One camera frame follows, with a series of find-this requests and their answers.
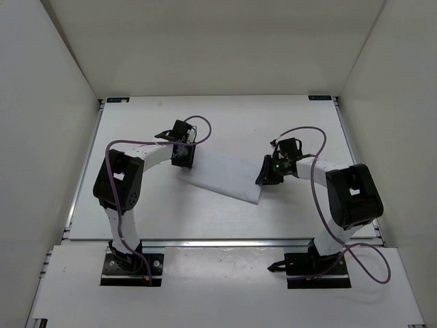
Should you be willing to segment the white skirt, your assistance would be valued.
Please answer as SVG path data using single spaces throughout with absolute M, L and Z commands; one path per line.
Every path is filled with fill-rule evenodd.
M 193 167 L 183 168 L 178 178 L 196 187 L 258 204 L 261 187 L 255 184 L 255 180 L 259 172 L 259 166 L 253 161 L 199 148 L 195 152 Z

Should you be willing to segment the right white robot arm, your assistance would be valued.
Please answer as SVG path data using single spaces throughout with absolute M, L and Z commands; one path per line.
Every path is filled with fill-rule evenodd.
M 296 138 L 272 144 L 255 184 L 279 185 L 293 176 L 326 188 L 330 218 L 322 221 L 324 231 L 309 243 L 306 257 L 311 272 L 323 273 L 357 231 L 382 216 L 382 200 L 366 165 L 338 165 L 304 154 Z

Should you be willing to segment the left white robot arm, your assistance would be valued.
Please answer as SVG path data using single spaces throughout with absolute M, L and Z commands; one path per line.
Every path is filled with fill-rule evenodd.
M 117 141 L 105 150 L 93 195 L 109 219 L 112 233 L 109 249 L 128 272 L 139 270 L 146 260 L 133 211 L 139 201 L 143 174 L 164 161 L 176 167 L 193 167 L 197 129 L 188 123 L 190 119 L 176 120 L 173 128 L 157 134 L 155 141 L 134 141 L 137 147 L 130 151 L 116 150 L 113 146 Z

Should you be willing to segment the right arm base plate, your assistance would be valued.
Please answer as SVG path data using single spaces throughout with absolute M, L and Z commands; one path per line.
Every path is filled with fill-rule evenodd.
M 340 253 L 320 256 L 314 249 L 306 253 L 284 253 L 284 259 L 267 268 L 271 273 L 285 272 L 287 288 L 347 289 L 350 277 L 344 256 Z

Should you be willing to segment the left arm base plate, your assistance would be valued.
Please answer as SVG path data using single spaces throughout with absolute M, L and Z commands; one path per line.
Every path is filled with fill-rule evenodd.
M 147 274 L 147 267 L 137 256 L 134 266 L 118 260 L 108 249 L 105 254 L 101 286 L 161 287 L 165 255 L 160 253 L 145 254 L 152 278 Z

